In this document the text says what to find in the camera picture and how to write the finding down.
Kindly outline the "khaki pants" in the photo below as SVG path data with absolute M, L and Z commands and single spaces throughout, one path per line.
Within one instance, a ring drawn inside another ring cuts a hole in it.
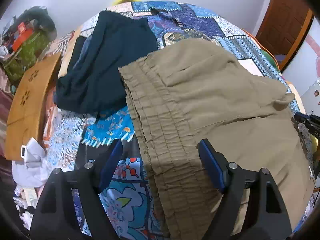
M 242 168 L 268 168 L 297 226 L 314 183 L 289 107 L 295 96 L 283 83 L 252 75 L 232 53 L 197 38 L 119 72 L 167 237 L 201 239 L 221 201 L 199 158 L 201 139 Z

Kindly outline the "white crumpled cloth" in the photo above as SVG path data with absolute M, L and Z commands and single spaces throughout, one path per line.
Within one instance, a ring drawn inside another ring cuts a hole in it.
M 33 137 L 21 146 L 22 161 L 12 161 L 13 180 L 22 187 L 38 188 L 45 184 L 49 172 L 42 165 L 46 155 L 43 147 Z

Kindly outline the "blue patchwork bedsheet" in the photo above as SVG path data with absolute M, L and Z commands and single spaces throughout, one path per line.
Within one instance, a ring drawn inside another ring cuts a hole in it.
M 171 1 L 114 5 L 84 23 L 88 59 L 57 83 L 59 110 L 79 123 L 48 148 L 50 168 L 75 168 L 90 148 L 133 140 L 103 206 L 125 239 L 200 239 L 222 195 L 201 164 L 203 138 L 249 170 L 266 167 L 292 228 L 313 191 L 299 110 L 278 68 L 242 29 L 211 10 Z

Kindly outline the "brown wooden door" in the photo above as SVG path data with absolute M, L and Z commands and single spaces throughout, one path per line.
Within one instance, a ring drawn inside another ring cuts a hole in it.
M 294 57 L 313 20 L 305 0 L 270 0 L 256 39 L 273 56 L 283 70 Z

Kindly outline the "wooden headboard panel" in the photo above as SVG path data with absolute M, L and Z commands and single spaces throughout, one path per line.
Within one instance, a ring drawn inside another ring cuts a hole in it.
M 4 155 L 7 160 L 22 160 L 21 146 L 30 138 L 42 140 L 44 105 L 48 89 L 57 79 L 61 53 L 50 55 L 28 69 L 16 90 L 8 121 Z

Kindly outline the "dark navy garment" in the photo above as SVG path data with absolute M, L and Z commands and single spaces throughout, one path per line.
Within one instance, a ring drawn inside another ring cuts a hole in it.
M 146 18 L 100 12 L 86 56 L 57 81 L 56 105 L 79 114 L 115 113 L 126 105 L 118 69 L 156 50 Z

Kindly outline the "green patterned bag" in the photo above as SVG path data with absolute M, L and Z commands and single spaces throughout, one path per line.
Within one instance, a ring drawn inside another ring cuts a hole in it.
M 49 44 L 49 39 L 44 31 L 33 33 L 20 48 L 4 61 L 3 69 L 10 82 L 20 80 L 26 70 L 32 67 L 41 53 Z

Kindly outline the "orange box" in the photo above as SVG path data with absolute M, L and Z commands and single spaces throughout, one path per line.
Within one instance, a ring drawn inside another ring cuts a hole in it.
M 18 33 L 19 36 L 15 39 L 12 49 L 13 51 L 17 51 L 23 42 L 25 42 L 32 34 L 33 34 L 32 28 L 27 28 L 24 22 L 21 22 L 18 25 Z

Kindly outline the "grey plush toy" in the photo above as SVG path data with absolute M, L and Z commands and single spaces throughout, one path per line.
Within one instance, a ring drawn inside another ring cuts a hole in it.
M 23 22 L 32 24 L 35 31 L 44 31 L 50 41 L 57 37 L 55 23 L 48 15 L 46 7 L 34 6 L 25 10 L 19 17 Z

